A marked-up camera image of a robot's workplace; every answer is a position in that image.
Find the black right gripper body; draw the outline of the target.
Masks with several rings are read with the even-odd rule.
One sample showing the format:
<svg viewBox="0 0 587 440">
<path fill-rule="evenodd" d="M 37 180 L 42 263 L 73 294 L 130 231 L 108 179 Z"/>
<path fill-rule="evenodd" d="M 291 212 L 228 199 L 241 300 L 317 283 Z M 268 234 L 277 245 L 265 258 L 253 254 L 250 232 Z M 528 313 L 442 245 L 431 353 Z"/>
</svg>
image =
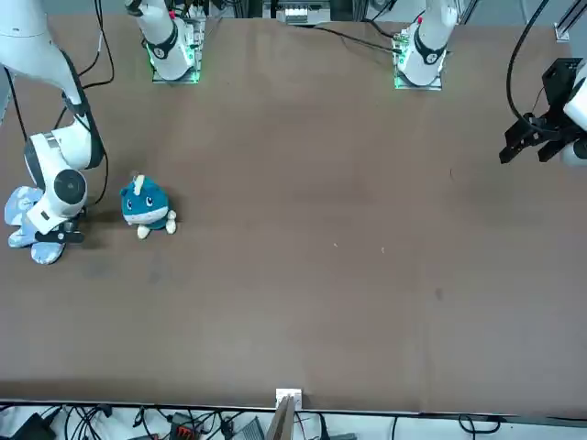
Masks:
<svg viewBox="0 0 587 440">
<path fill-rule="evenodd" d="M 42 234 L 37 231 L 35 239 L 38 242 L 57 243 L 57 244 L 81 244 L 83 243 L 85 235 L 79 230 L 51 230 L 47 234 Z"/>
</svg>

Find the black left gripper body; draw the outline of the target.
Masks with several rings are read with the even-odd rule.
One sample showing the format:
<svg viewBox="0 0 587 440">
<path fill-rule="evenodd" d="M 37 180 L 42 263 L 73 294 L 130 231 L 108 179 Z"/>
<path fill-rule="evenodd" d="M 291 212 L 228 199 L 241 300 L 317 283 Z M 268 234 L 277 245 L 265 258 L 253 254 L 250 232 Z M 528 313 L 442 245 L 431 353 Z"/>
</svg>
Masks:
<svg viewBox="0 0 587 440">
<path fill-rule="evenodd" d="M 535 122 L 541 130 L 586 131 L 586 59 L 558 58 L 542 75 L 548 110 Z"/>
</svg>

